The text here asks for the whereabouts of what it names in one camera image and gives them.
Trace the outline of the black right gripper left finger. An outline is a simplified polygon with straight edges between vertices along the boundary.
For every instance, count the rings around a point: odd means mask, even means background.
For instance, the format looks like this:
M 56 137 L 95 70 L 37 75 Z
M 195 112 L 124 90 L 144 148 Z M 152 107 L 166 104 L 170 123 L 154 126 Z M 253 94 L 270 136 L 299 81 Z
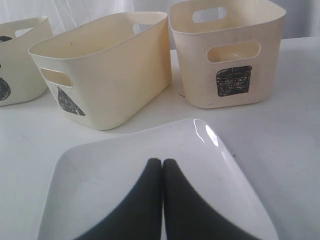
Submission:
M 162 162 L 158 158 L 150 158 L 120 204 L 77 239 L 160 240 L 162 217 Z

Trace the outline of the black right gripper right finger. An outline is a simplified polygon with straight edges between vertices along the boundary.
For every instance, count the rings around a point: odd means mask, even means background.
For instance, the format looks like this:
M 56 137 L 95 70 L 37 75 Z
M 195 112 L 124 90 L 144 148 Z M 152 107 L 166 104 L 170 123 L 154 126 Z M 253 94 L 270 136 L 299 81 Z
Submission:
M 257 196 L 206 161 L 163 162 L 169 240 L 263 240 L 265 212 Z

